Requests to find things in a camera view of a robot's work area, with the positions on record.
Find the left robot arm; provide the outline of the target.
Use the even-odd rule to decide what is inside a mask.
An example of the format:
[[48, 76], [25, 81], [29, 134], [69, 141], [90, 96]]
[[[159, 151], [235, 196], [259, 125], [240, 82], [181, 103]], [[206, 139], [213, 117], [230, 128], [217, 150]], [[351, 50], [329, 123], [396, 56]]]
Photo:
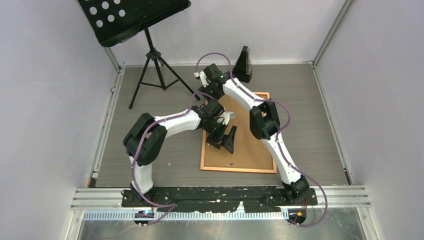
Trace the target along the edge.
[[166, 138], [185, 131], [203, 130], [207, 134], [207, 144], [233, 154], [237, 127], [229, 127], [229, 121], [234, 117], [233, 112], [225, 111], [214, 99], [167, 116], [143, 113], [123, 139], [131, 161], [130, 186], [135, 191], [135, 202], [141, 207], [148, 207], [153, 202], [153, 161], [159, 156]]

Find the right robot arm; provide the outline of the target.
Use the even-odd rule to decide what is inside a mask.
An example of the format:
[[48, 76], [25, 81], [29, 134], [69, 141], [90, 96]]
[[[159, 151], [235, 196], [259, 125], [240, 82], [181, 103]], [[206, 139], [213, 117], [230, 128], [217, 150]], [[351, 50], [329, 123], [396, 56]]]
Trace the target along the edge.
[[250, 132], [271, 154], [284, 187], [285, 201], [291, 205], [299, 205], [305, 199], [310, 185], [284, 143], [283, 126], [276, 107], [278, 102], [260, 97], [244, 86], [252, 77], [239, 70], [223, 73], [215, 64], [211, 64], [202, 71], [196, 70], [194, 76], [201, 81], [199, 91], [216, 100], [228, 96], [249, 112]]

